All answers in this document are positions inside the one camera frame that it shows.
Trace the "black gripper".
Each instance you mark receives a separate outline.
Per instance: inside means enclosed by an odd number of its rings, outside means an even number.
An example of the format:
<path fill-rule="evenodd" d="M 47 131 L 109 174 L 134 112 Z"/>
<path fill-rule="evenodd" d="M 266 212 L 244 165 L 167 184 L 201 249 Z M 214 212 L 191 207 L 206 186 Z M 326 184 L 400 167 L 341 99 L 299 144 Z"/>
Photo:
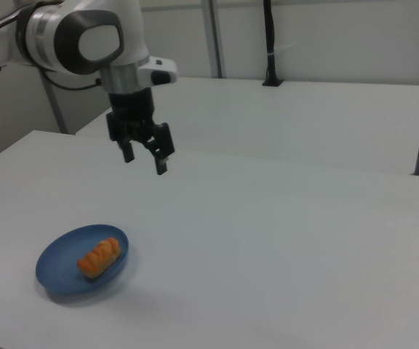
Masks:
<path fill-rule="evenodd" d="M 109 94 L 108 97 L 111 103 L 111 112 L 107 114 L 108 131 L 110 139 L 117 141 L 124 162 L 130 163 L 135 159 L 129 140 L 138 141 L 153 155 L 157 175 L 163 175 L 175 147 L 169 125 L 154 124 L 151 88 L 127 95 Z"/>

